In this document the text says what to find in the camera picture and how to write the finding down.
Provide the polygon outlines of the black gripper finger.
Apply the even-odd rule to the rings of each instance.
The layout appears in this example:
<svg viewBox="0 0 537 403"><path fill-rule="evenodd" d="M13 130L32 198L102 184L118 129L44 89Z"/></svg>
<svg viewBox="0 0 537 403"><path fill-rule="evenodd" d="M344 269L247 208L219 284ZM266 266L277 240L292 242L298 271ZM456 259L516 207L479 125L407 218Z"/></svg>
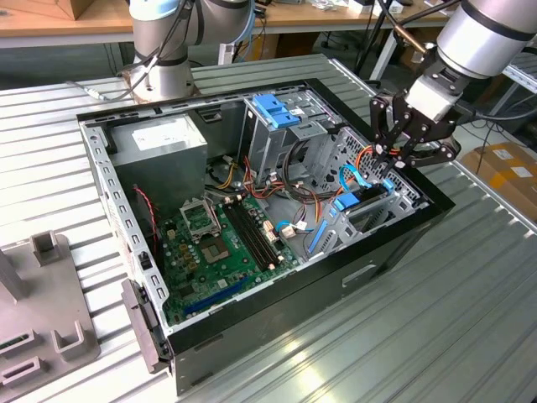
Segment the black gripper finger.
<svg viewBox="0 0 537 403"><path fill-rule="evenodd" d="M393 168L419 168L442 164L454 160L461 151L460 144L451 136L456 128L453 121L421 122L419 119L398 119L390 132L388 149L402 133L409 138L388 162L388 170Z"/></svg>
<svg viewBox="0 0 537 403"><path fill-rule="evenodd" d="M373 167L385 164L381 175L387 175L397 163L405 165L414 146L409 134L411 120L414 117L412 108L409 107L403 96L377 95L370 102L370 112L374 135L372 142ZM402 133L405 133L408 139L393 154L394 144Z"/></svg>

